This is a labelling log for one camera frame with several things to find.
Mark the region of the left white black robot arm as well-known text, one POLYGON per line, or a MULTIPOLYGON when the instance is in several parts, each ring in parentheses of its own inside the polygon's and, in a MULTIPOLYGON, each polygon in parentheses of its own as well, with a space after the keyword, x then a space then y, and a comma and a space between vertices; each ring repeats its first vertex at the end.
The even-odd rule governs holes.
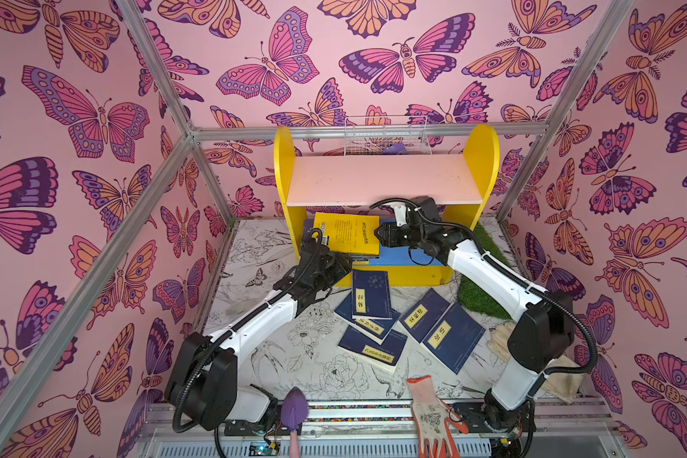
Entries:
POLYGON ((181 345, 164 394, 174 407, 173 431, 184 433, 194 427, 213 431, 235 421, 266 422, 274 396, 240 385, 239 365, 351 271, 351 258, 331 251, 324 244, 323 231, 314 228, 303 240, 299 264, 258 305, 210 335, 190 334, 181 345))

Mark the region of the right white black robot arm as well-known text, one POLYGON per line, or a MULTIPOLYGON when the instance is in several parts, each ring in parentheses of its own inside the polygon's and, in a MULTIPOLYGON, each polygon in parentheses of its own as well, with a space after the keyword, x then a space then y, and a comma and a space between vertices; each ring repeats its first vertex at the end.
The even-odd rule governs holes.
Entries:
POLYGON ((444 221, 433 198, 385 198, 395 220, 375 231, 381 246, 417 248, 470 279, 509 313, 515 328, 510 359, 482 408, 493 431, 534 426, 534 395, 555 374, 590 374, 597 367, 593 332, 574 314, 573 298, 530 282, 494 257, 473 229, 444 221))

